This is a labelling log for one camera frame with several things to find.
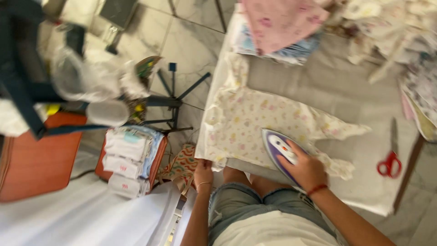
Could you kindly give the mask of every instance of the scissor blade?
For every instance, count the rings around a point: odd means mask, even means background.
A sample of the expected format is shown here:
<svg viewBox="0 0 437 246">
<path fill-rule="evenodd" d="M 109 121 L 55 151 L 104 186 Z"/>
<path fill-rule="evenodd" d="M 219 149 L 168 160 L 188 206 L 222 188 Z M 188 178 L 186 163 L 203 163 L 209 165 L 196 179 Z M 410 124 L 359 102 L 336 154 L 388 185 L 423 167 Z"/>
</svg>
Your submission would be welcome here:
<svg viewBox="0 0 437 246">
<path fill-rule="evenodd" d="M 392 150 L 398 154 L 398 124 L 396 119 L 392 119 Z"/>
</svg>

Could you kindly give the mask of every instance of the red string bracelet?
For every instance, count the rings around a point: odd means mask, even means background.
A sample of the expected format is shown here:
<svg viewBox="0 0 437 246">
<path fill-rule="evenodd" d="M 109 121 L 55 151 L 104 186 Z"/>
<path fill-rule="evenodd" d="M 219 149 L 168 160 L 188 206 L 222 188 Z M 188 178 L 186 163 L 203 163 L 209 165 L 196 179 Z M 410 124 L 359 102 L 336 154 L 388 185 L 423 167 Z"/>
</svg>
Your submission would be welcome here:
<svg viewBox="0 0 437 246">
<path fill-rule="evenodd" d="M 316 187 L 314 187 L 312 190 L 310 190 L 309 192 L 307 192 L 306 195 L 307 195 L 307 196 L 311 196 L 311 195 L 314 194 L 315 192 L 317 192 L 317 191 L 319 191 L 319 190 L 322 190 L 322 189 L 325 189 L 325 188 L 328 188 L 328 186 L 327 186 L 326 184 L 316 186 Z"/>
</svg>

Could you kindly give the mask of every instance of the hand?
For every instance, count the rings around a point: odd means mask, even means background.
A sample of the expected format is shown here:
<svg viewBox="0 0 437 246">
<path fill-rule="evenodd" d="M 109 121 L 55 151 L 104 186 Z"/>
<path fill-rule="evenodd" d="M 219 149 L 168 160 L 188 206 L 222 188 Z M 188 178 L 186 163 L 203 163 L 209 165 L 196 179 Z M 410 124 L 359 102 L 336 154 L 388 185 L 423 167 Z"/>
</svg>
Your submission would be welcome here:
<svg viewBox="0 0 437 246">
<path fill-rule="evenodd" d="M 298 163 L 293 165 L 282 155 L 277 155 L 277 158 L 302 188 L 305 191 L 310 191 L 316 186 L 323 184 L 328 185 L 328 176 L 323 163 L 315 157 L 307 155 L 293 141 L 287 140 L 287 144 L 298 157 Z"/>
<path fill-rule="evenodd" d="M 196 185 L 196 189 L 198 192 L 200 190 L 208 190 L 211 191 L 212 182 L 214 181 L 214 175 L 212 174 L 211 170 L 212 162 L 204 159 L 200 159 L 196 171 L 194 172 L 194 184 Z"/>
</svg>

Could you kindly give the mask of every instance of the person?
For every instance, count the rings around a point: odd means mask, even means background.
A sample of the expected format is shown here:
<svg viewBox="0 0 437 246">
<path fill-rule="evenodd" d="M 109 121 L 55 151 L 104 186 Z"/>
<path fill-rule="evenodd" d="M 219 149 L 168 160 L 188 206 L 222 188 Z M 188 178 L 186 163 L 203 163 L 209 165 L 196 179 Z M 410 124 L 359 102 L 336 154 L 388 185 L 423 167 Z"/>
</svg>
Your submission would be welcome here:
<svg viewBox="0 0 437 246">
<path fill-rule="evenodd" d="M 194 173 L 198 195 L 182 246 L 338 245 L 335 233 L 314 203 L 349 245 L 395 245 L 374 226 L 340 201 L 328 188 L 323 164 L 288 141 L 298 157 L 281 164 L 307 192 L 225 167 L 224 184 L 211 194 L 211 162 L 201 160 Z"/>
</svg>

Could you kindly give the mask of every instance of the white bed sheet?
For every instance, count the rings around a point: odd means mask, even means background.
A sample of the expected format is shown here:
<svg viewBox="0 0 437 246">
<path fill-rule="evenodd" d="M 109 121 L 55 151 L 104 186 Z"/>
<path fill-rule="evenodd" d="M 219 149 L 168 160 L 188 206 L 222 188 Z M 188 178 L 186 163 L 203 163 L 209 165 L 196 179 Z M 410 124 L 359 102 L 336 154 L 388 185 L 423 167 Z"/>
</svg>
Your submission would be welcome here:
<svg viewBox="0 0 437 246">
<path fill-rule="evenodd" d="M 224 55 L 232 50 L 231 42 L 237 31 L 237 18 L 239 16 L 234 14 L 230 21 L 212 79 L 206 109 L 212 104 L 215 93 L 227 78 Z M 386 79 L 370 85 L 367 77 L 376 65 L 351 64 L 346 59 L 347 48 L 348 40 L 324 35 L 319 50 L 309 57 L 304 66 L 285 67 L 282 64 L 251 57 L 248 86 L 303 102 L 348 123 L 370 126 L 372 132 L 364 136 L 351 137 L 345 141 L 320 141 L 316 146 L 330 157 L 349 160 L 356 167 L 351 180 L 330 179 L 331 190 L 342 201 L 387 216 L 393 212 L 393 205 L 418 131 L 414 123 L 407 121 L 402 113 L 397 85 L 401 68 L 394 67 Z M 403 163 L 402 174 L 397 179 L 382 177 L 376 171 L 377 163 L 385 159 L 390 150 L 392 117 L 395 117 L 398 123 L 398 158 Z M 205 131 L 202 123 L 196 158 L 206 158 Z M 227 165 L 244 167 L 240 169 L 247 172 L 253 170 L 261 176 L 264 173 L 255 167 L 256 165 L 237 159 L 229 159 Z M 279 171 L 277 173 L 276 180 L 283 180 L 279 178 L 282 174 Z"/>
</svg>

